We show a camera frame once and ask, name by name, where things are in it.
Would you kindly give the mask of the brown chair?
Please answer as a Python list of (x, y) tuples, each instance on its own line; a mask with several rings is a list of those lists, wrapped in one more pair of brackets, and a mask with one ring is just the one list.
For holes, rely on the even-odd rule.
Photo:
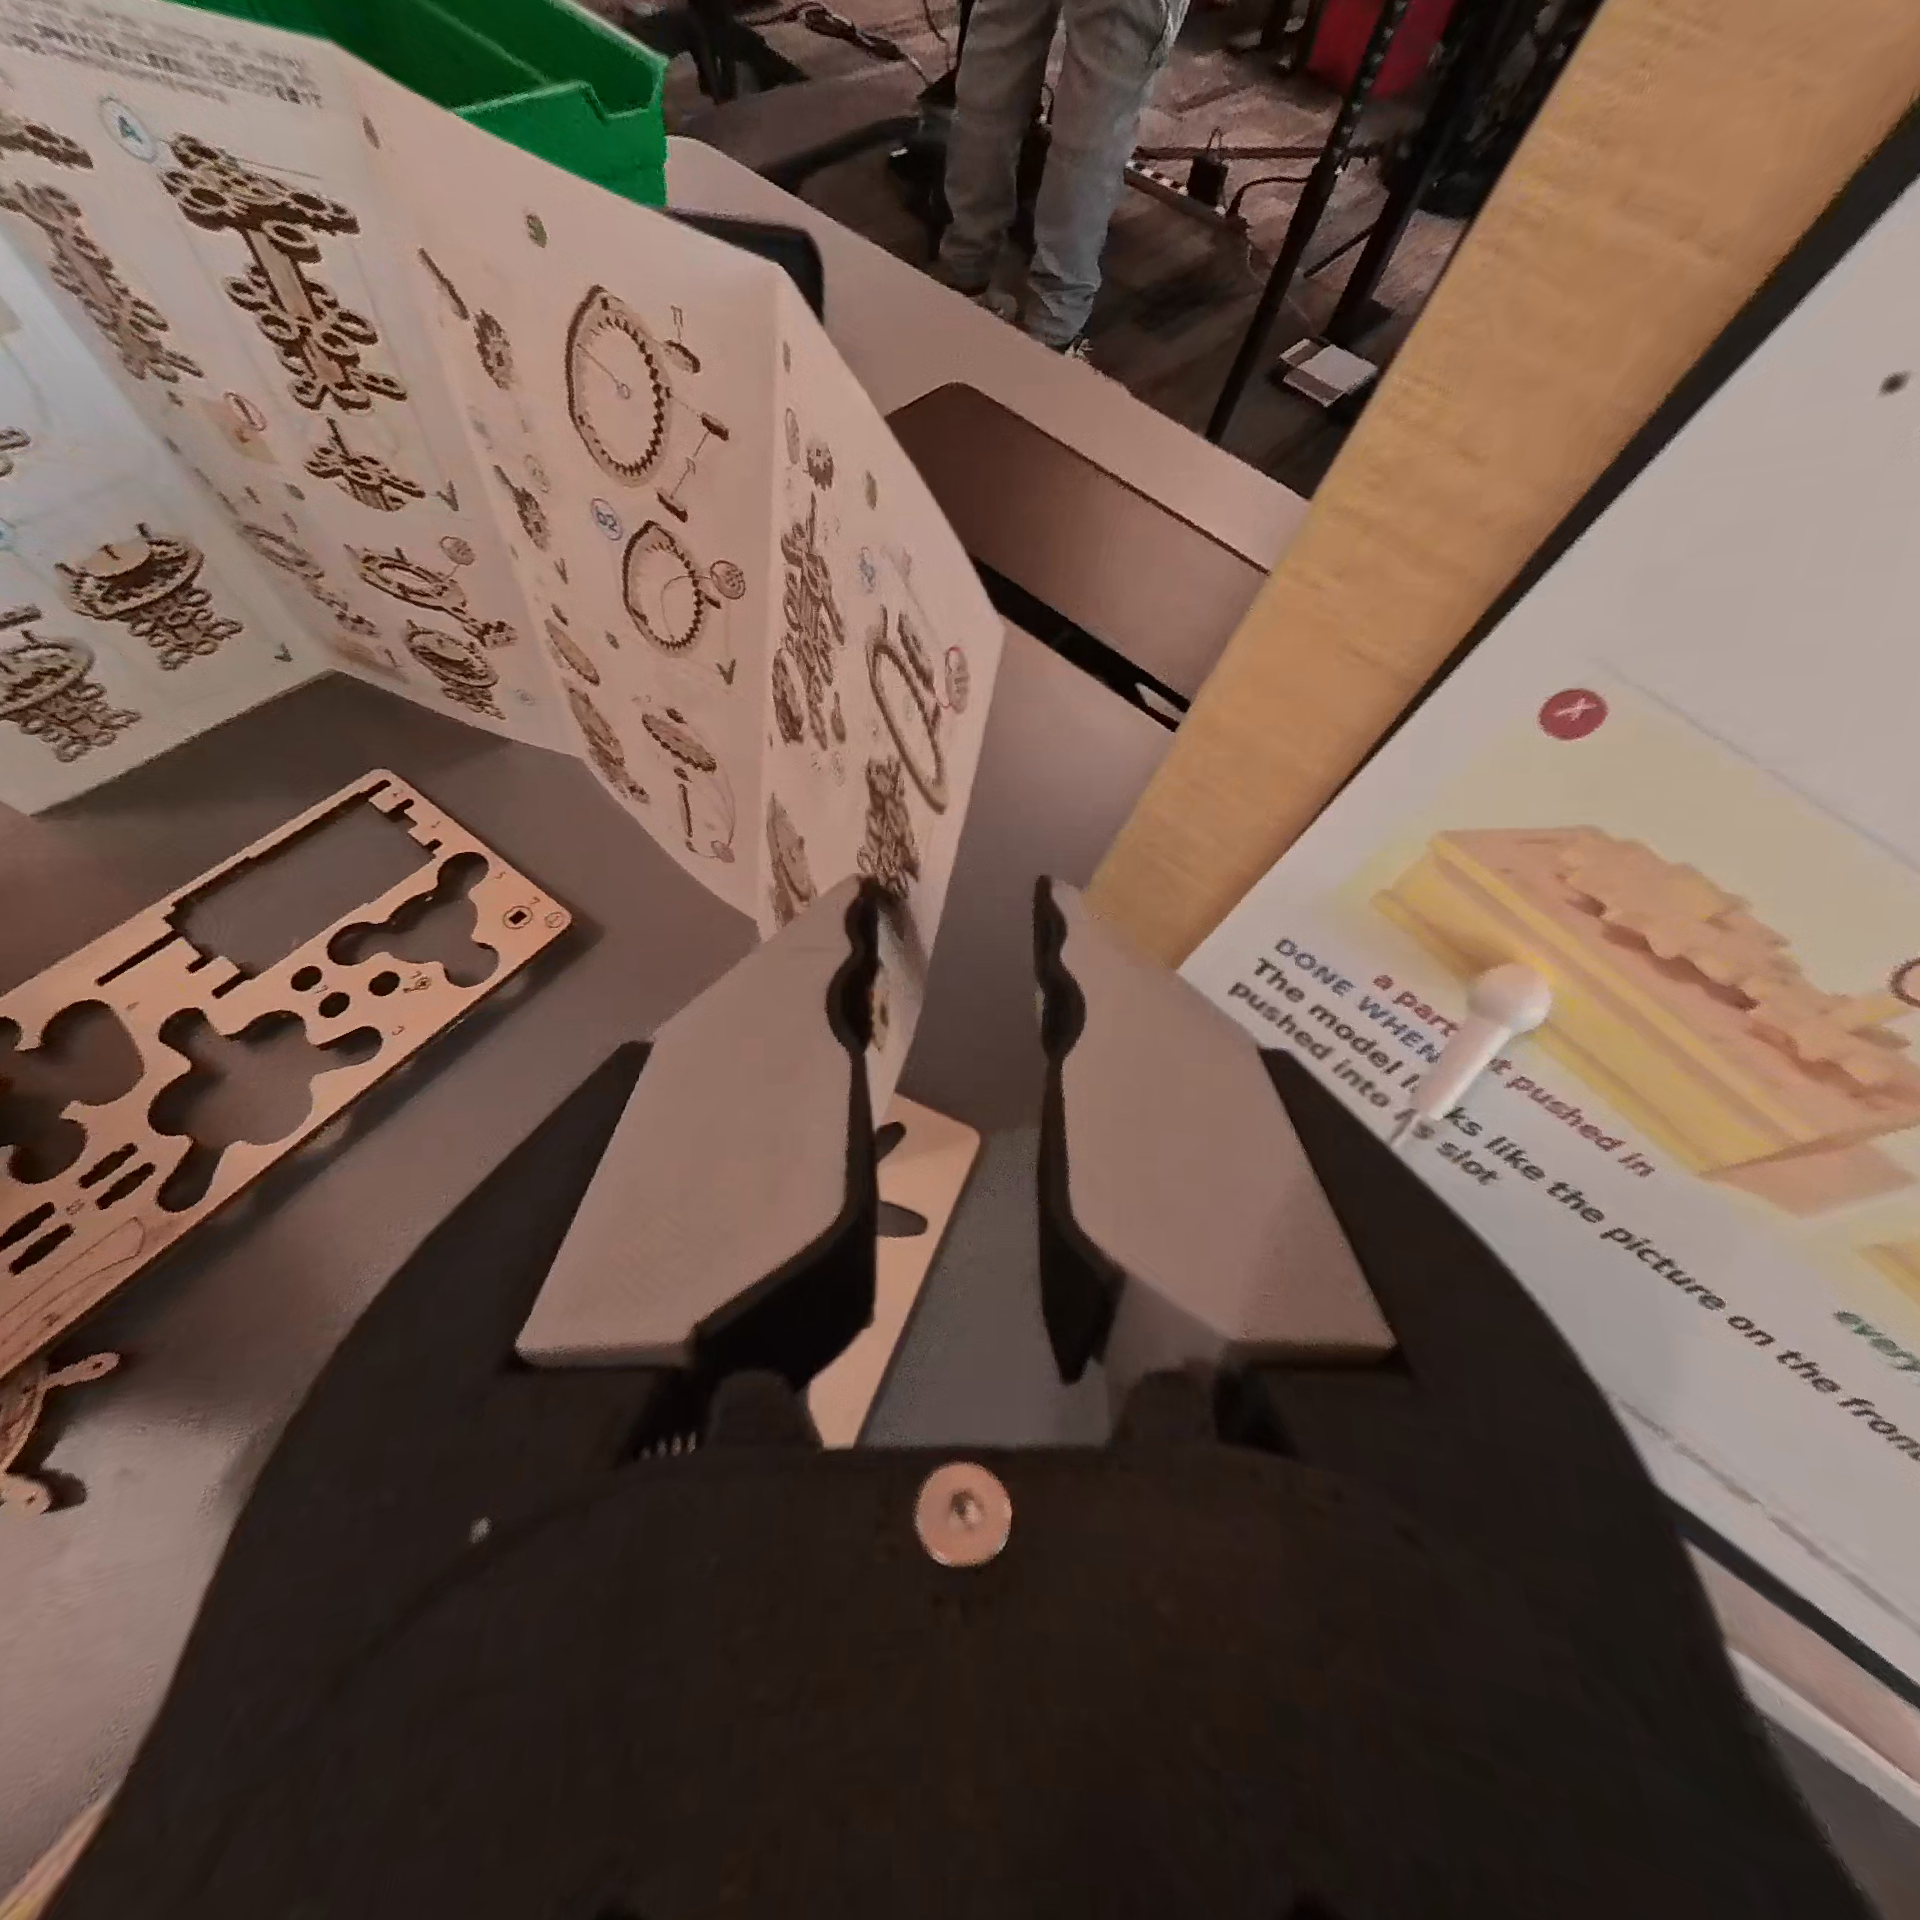
[(1029, 350), (899, 380), (887, 424), (1032, 639), (1178, 727), (1306, 527), (1309, 501)]

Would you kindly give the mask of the green plastic bin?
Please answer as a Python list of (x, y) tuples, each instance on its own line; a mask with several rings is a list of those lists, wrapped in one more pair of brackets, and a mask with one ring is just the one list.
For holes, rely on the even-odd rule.
[(623, 201), (666, 206), (666, 57), (574, 2), (197, 2), (324, 38)]

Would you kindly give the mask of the wooden sheet with cutouts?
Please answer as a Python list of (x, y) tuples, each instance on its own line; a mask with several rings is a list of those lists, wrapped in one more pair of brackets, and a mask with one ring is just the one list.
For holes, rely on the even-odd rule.
[[(187, 927), (191, 904), (262, 873), (314, 831), (381, 821), (405, 876), (315, 920), (254, 966)], [(500, 992), (571, 925), (564, 904), (423, 791), (373, 770), (4, 994), (10, 1052), (42, 1052), (71, 1010), (106, 1008), (136, 1069), (109, 1098), (68, 1098), (77, 1153), (43, 1178), (4, 1165), (4, 1373), (53, 1348), (428, 1042)], [(315, 1055), (301, 1111), (266, 1137), (203, 1145), (186, 1085), (250, 1039), (298, 1033)]]

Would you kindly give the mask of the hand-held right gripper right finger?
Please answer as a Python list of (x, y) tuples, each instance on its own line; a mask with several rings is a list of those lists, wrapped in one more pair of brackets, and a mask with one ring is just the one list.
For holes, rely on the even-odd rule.
[(1037, 880), (1032, 927), (1039, 1310), (1059, 1377), (1392, 1356), (1254, 1039), (1068, 881)]

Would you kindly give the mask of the wooden gear model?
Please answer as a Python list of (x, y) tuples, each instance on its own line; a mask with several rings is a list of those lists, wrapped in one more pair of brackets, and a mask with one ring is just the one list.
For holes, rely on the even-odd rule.
[(47, 1401), (68, 1388), (95, 1384), (123, 1365), (118, 1350), (90, 1350), (54, 1362), (47, 1350), (23, 1359), (2, 1381), (2, 1505), (21, 1518), (54, 1511), (58, 1492), (28, 1465)]

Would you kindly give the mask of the black metal stand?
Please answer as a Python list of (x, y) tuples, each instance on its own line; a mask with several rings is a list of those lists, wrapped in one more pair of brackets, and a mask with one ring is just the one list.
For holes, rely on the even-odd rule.
[(1375, 94), (1379, 73), (1410, 9), (1410, 2), (1380, 2), (1379, 6), (1375, 22), (1360, 48), (1354, 78), (1340, 95), (1331, 133), (1311, 158), (1311, 168), (1288, 213), (1279, 250), (1267, 270), (1253, 314), (1244, 324), (1232, 362), (1211, 402), (1204, 438), (1213, 445), (1226, 441), (1245, 389), (1254, 373), (1267, 365), (1268, 336), (1282, 314), (1294, 280), (1301, 276), (1308, 245), (1328, 213), (1338, 181), (1357, 154), (1360, 120)]

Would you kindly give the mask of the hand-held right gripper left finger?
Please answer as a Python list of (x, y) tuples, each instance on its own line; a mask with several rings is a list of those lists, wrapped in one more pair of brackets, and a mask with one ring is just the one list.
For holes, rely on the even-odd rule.
[(871, 1322), (877, 934), (877, 884), (839, 880), (655, 1031), (519, 1359), (803, 1393)]

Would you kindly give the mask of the wooden book stand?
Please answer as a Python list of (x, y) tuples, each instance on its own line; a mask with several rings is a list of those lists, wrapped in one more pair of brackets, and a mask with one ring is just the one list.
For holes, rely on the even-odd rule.
[[(1916, 184), (1916, 88), (1916, 5), (1599, 5), (1103, 857), (1114, 920), (1192, 958)], [(1765, 1713), (1916, 1820), (1916, 1681), (1654, 1482)]]

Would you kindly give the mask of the folded instruction leaflet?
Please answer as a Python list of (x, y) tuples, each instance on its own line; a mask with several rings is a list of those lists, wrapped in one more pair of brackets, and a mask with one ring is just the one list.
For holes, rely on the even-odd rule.
[(4, 5), (4, 802), (320, 673), (582, 762), (762, 934), (839, 880), (932, 952), (1000, 658), (775, 261), (534, 68), (326, 5)]

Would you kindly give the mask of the printed instruction page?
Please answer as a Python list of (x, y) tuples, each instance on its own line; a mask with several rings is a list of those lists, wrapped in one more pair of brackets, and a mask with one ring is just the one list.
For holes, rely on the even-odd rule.
[(1667, 1495), (1916, 1681), (1916, 183), (1184, 972), (1386, 1135)]

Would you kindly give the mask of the wavy wooden sheet fragment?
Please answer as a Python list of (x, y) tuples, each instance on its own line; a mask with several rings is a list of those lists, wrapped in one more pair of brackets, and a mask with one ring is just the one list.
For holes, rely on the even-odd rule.
[(901, 1094), (887, 1111), (875, 1133), (879, 1215), (871, 1318), (807, 1390), (807, 1414), (824, 1448), (851, 1448), (867, 1430), (976, 1151), (978, 1132), (960, 1119)]

